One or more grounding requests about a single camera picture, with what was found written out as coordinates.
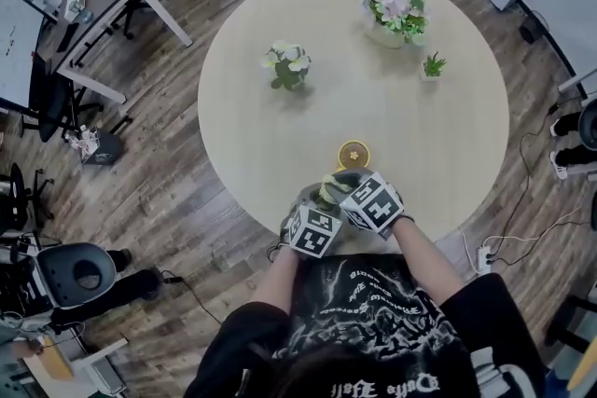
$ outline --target white tabletop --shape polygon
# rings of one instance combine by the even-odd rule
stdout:
[[[460,9],[427,5],[421,49],[374,44],[355,0],[246,0],[226,20],[201,71],[201,134],[224,186],[259,223],[278,232],[290,202],[336,170],[348,140],[369,147],[369,167],[433,240],[481,204],[506,152],[504,79]],[[311,56],[308,95],[270,88],[259,59],[279,39]],[[436,50],[445,73],[424,83],[417,70]]]
[[[29,106],[32,53],[44,16],[24,0],[0,0],[0,98]]]

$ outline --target desk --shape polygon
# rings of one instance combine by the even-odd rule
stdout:
[[[245,0],[203,63],[201,135],[230,194],[278,233],[297,193],[336,170],[340,146],[361,140],[433,240],[461,225],[489,193],[506,153],[506,86],[487,42],[449,0],[427,0],[427,45],[398,50],[363,32],[356,0]],[[275,40],[312,59],[305,95],[270,87],[259,60]],[[448,63],[436,82],[427,54]]]
[[[0,0],[0,98],[24,108],[43,19],[23,0]]]
[[[100,81],[89,76],[82,75],[76,69],[70,66],[71,61],[76,56],[80,48],[85,42],[90,42],[92,38],[100,34],[105,28],[105,24],[124,7],[129,0],[87,0],[85,8],[93,13],[93,18],[88,23],[82,23],[77,17],[75,22],[79,22],[79,26],[75,34],[70,40],[68,48],[64,52],[57,52],[58,46],[66,32],[69,23],[64,19],[64,11],[66,8],[66,0],[62,0],[58,24],[54,28],[55,38],[51,43],[52,53],[50,57],[50,68],[52,72],[58,72],[61,75],[70,78],[74,82],[83,87],[97,91],[105,97],[117,103],[124,103],[126,98],[122,93],[109,88]],[[174,34],[180,39],[185,46],[192,44],[191,39],[185,31],[178,25],[168,11],[163,7],[159,0],[145,0],[151,8],[161,17],[161,19],[172,29]]]

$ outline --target flower pot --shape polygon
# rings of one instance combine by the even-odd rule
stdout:
[[[425,72],[425,67],[421,63],[419,65],[419,79],[421,81],[438,81],[439,76],[427,76],[427,73]]]
[[[368,22],[365,25],[365,35],[382,47],[400,48],[404,45],[404,36],[402,34],[390,32],[376,21]]]

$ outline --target black chair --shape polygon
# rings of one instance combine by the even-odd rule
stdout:
[[[79,133],[79,114],[91,108],[97,108],[99,112],[104,110],[99,103],[81,104],[85,91],[84,87],[75,90],[73,82],[65,76],[48,75],[46,63],[39,55],[35,54],[29,90],[29,106],[46,117],[47,120],[39,120],[34,125],[26,123],[24,117],[21,117],[21,138],[25,130],[38,130],[41,141],[47,143],[60,127],[57,122],[63,121],[64,118],[66,118],[64,123],[71,128],[62,129],[62,138],[64,139],[68,130]]]
[[[43,170],[35,171],[33,190],[25,187],[21,170],[16,163],[12,163],[10,176],[0,174],[0,235],[10,229],[22,230],[25,227],[29,217],[27,208],[30,202],[34,210],[35,226],[38,229],[44,225],[40,219],[41,213],[50,220],[54,218],[41,201],[46,185],[53,185],[54,180],[46,179],[41,186],[38,186],[38,175],[43,173]]]

